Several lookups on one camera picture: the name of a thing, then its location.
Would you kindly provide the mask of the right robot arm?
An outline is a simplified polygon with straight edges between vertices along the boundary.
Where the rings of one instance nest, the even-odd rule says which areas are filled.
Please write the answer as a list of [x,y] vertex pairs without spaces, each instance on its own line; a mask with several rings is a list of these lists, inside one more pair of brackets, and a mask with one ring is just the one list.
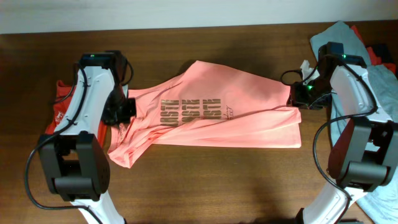
[[290,86],[289,103],[298,108],[320,110],[335,96],[341,102],[342,116],[321,125],[315,139],[331,124],[346,122],[327,169],[316,165],[326,184],[310,205],[298,211],[296,223],[342,223],[353,203],[393,179],[397,123],[382,108],[366,68],[362,57],[344,53],[343,44],[328,42],[318,50],[316,67],[302,64],[298,71],[302,81]]

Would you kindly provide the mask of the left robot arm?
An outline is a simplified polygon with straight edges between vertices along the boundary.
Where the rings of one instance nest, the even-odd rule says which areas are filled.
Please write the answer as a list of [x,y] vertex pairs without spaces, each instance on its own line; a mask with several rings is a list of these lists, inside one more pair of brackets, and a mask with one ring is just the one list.
[[35,151],[50,192],[70,202],[70,209],[78,209],[88,223],[125,223],[108,192],[110,167],[98,130],[100,123],[130,123],[136,115],[126,79],[132,67],[118,50],[83,54],[76,66],[68,109]]

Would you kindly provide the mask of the salmon pink printed t-shirt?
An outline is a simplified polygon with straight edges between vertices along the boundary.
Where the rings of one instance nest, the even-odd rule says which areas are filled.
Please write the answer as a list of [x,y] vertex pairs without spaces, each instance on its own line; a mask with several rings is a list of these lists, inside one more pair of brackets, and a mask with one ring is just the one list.
[[111,130],[109,158],[130,168],[153,144],[299,148],[300,111],[281,82],[197,61],[160,85],[129,90],[137,114]]

